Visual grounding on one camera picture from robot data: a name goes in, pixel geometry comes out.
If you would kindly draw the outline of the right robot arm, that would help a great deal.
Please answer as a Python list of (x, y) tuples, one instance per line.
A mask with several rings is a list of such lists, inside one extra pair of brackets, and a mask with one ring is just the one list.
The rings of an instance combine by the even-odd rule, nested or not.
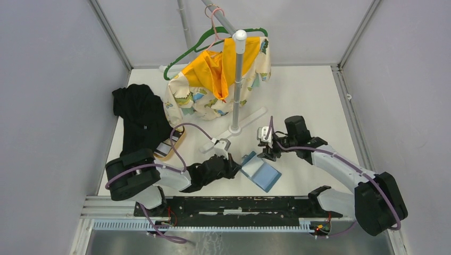
[(275, 131), (273, 122), (269, 122), (257, 130), (257, 140), (263, 147), (258, 157), (276, 161), (283, 153), (294, 152), (349, 190), (345, 193), (324, 185), (311, 191), (307, 210), (312, 216), (330, 211), (352, 217), (371, 236), (401, 229), (408, 210), (390, 173), (378, 174), (353, 163), (324, 139), (312, 136), (300, 115), (285, 119), (285, 127), (285, 133)]

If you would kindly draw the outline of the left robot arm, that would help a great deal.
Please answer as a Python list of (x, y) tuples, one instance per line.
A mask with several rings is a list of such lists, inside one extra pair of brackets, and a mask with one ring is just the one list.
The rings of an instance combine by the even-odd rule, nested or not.
[(105, 165), (107, 183), (113, 201), (134, 201), (153, 216), (167, 210), (163, 187), (193, 193), (219, 179), (232, 179), (242, 169), (231, 154), (214, 155), (203, 163), (181, 169), (165, 165), (150, 149), (121, 156)]

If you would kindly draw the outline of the yellow box of cards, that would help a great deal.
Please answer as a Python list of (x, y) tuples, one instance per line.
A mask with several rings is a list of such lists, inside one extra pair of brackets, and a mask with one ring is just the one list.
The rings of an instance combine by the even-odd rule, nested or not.
[(185, 138), (185, 129), (176, 129), (173, 136), (161, 142), (154, 151), (154, 157), (160, 161), (167, 161), (174, 154), (173, 148), (178, 149)]

